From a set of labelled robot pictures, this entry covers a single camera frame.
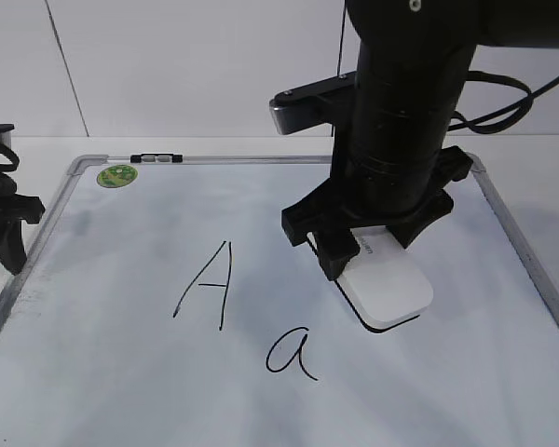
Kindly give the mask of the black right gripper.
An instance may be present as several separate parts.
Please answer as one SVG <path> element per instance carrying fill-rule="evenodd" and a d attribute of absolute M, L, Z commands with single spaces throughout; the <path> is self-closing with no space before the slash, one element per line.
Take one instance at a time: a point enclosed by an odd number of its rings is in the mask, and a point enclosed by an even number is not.
<path fill-rule="evenodd" d="M 320 268 L 334 281 L 360 253 L 350 229 L 384 225 L 407 249 L 426 228 L 451 213 L 454 200 L 445 187 L 466 179 L 472 164 L 467 153 L 451 146 L 438 152 L 432 170 L 330 177 L 281 212 L 281 227 L 294 247 L 315 232 Z"/>

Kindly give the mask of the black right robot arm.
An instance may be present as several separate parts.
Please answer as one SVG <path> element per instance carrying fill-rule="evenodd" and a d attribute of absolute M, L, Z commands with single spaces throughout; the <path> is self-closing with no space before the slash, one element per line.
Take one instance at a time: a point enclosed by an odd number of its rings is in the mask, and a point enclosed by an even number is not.
<path fill-rule="evenodd" d="M 279 133 L 333 126 L 329 178 L 281 214 L 294 246 L 315 241 L 338 278 L 360 251 L 356 228 L 384 226 L 408 247 L 454 206 L 445 187 L 471 159 L 444 147 L 479 46 L 559 48 L 559 1 L 349 1 L 355 71 L 277 94 Z"/>

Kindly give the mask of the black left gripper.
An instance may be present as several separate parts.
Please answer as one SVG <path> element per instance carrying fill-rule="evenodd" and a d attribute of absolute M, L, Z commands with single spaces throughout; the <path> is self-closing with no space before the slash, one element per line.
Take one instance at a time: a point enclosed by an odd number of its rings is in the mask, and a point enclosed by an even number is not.
<path fill-rule="evenodd" d="M 12 275 L 18 275 L 27 260 L 22 223 L 39 224 L 45 210 L 38 196 L 18 194 L 16 183 L 0 174 L 0 264 Z"/>

